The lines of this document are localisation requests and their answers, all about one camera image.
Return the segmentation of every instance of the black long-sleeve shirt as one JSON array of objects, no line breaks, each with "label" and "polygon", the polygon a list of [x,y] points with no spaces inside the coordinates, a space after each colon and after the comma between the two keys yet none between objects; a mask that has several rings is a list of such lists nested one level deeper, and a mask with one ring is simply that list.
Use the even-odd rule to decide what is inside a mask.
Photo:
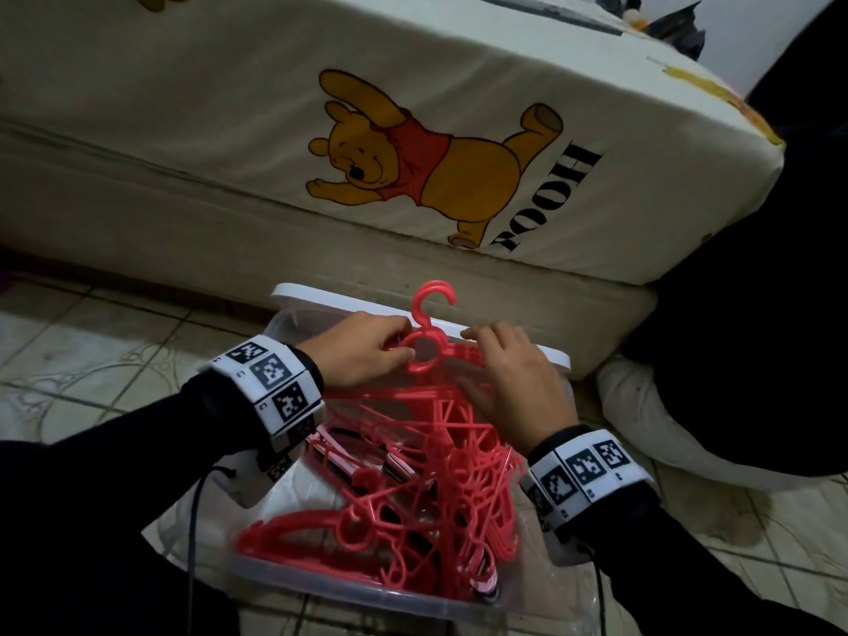
[{"label": "black long-sleeve shirt", "polygon": [[[206,372],[177,395],[56,444],[0,443],[3,621],[27,633],[184,633],[185,578],[152,550],[140,555],[135,540],[223,455],[254,447],[258,423],[228,379]],[[585,431],[558,433],[531,462]],[[569,528],[644,636],[844,633],[758,598],[644,483],[593,504]],[[207,597],[196,604],[195,634],[234,633],[226,599]]]}]

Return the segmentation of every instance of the bed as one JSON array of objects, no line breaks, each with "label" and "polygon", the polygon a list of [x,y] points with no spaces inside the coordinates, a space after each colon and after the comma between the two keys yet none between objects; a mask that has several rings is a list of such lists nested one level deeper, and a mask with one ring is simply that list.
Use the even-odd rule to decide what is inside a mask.
[{"label": "bed", "polygon": [[0,243],[263,302],[451,281],[587,375],[783,145],[583,0],[0,0]]}]

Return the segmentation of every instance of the bear's belly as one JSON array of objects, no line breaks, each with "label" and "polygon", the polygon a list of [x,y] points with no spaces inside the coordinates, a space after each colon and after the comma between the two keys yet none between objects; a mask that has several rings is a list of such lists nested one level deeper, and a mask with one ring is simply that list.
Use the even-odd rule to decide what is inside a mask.
[{"label": "bear's belly", "polygon": [[421,204],[453,220],[489,220],[510,202],[519,180],[518,160],[503,145],[453,138],[424,185]]}]

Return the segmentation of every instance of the white lid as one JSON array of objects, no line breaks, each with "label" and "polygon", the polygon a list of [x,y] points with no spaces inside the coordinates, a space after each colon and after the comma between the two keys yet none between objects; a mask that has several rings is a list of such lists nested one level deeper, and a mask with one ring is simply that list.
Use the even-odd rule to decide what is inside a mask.
[{"label": "white lid", "polygon": [[[302,316],[309,317],[320,314],[323,330],[332,327],[337,321],[343,320],[349,314],[359,310],[370,314],[401,314],[412,320],[412,313],[405,310],[389,308],[379,303],[353,299],[334,292],[301,286],[297,283],[278,284],[271,292],[270,297],[281,310],[290,312],[296,319],[300,319]],[[451,341],[469,343],[469,341],[460,337],[460,332],[468,326],[435,318],[432,319],[432,324],[441,328]],[[546,346],[539,346],[539,348],[545,353],[548,361],[554,364],[560,372],[571,370],[572,361],[566,353]]]}]

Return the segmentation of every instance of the cord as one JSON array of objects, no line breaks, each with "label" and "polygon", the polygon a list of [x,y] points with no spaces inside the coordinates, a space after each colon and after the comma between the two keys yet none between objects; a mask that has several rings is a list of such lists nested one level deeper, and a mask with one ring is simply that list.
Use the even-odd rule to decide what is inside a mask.
[{"label": "cord", "polygon": [[598,567],[598,563],[594,561],[594,556],[592,556],[592,552],[589,551],[584,545],[578,545],[578,551],[581,554],[586,554],[586,556],[588,556],[588,558],[592,561],[592,567],[594,567],[594,579],[595,584],[598,587],[600,636],[606,636],[606,603],[604,601],[604,580],[600,577],[600,569]]},{"label": "cord", "polygon": [[188,520],[188,612],[185,616],[185,636],[192,636],[194,570],[197,568],[197,507],[200,505],[200,492],[204,489],[206,478],[216,470],[226,475],[230,480],[236,476],[235,469],[228,469],[226,466],[213,466],[203,474],[203,477],[201,477],[200,481],[197,483],[197,488],[194,490],[194,497],[192,498],[192,513]]}]

